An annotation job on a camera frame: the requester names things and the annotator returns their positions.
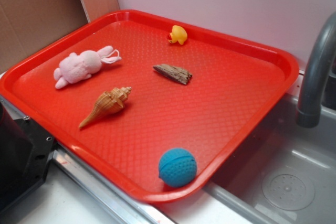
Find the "seashell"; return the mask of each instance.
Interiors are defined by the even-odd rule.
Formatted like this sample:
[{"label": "seashell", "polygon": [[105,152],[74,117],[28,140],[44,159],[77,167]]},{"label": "seashell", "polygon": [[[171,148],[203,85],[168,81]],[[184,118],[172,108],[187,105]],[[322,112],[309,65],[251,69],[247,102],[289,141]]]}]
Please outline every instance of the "seashell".
[{"label": "seashell", "polygon": [[106,115],[121,111],[125,107],[124,102],[128,99],[131,90],[131,87],[127,87],[114,88],[111,92],[105,91],[98,97],[91,114],[80,123],[79,128],[81,129]]}]

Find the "rubber duck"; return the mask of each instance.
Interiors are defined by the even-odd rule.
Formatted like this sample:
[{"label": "rubber duck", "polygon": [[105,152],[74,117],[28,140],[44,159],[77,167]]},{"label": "rubber duck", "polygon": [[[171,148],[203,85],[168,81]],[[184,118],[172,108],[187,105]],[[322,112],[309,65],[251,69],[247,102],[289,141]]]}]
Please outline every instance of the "rubber duck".
[{"label": "rubber duck", "polygon": [[168,34],[167,39],[169,43],[180,43],[183,45],[184,42],[187,40],[188,35],[187,32],[184,30],[183,27],[174,25],[172,28],[172,32]]}]

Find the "blue ball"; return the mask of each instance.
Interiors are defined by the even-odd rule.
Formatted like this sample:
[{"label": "blue ball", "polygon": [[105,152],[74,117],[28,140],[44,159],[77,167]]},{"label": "blue ball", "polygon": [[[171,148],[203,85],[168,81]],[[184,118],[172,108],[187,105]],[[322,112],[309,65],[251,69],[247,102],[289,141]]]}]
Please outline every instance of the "blue ball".
[{"label": "blue ball", "polygon": [[195,178],[196,172],[194,156],[183,148],[167,151],[159,162],[159,177],[171,187],[187,185]]}]

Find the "sink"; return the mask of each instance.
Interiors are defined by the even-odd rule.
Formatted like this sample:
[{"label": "sink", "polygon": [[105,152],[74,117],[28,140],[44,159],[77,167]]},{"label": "sink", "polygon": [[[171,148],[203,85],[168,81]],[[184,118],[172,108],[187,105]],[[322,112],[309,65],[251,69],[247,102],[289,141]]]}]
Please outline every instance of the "sink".
[{"label": "sink", "polygon": [[296,104],[286,94],[205,188],[252,223],[335,222],[336,112],[305,129]]}]

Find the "faucet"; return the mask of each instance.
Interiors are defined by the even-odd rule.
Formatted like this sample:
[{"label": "faucet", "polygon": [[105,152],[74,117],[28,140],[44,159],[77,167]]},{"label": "faucet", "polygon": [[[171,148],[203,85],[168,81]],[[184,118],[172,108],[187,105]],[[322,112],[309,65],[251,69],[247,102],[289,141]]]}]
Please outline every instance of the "faucet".
[{"label": "faucet", "polygon": [[323,25],[311,52],[296,108],[296,122],[319,124],[321,105],[336,110],[336,12]]}]

